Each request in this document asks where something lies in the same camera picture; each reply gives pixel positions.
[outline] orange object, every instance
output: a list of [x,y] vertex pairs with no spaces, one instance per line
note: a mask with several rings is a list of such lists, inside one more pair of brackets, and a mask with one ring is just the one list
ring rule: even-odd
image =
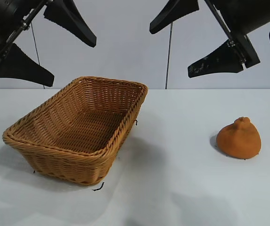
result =
[[241,117],[221,129],[216,137],[218,147],[227,155],[250,159],[261,150],[261,137],[247,117]]

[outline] white table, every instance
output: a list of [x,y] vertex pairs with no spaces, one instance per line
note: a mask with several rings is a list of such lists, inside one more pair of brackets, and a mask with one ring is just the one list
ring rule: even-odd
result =
[[[1,140],[56,92],[0,90],[0,226],[270,225],[270,90],[150,90],[97,192],[33,174]],[[246,161],[213,147],[240,116],[262,138]]]

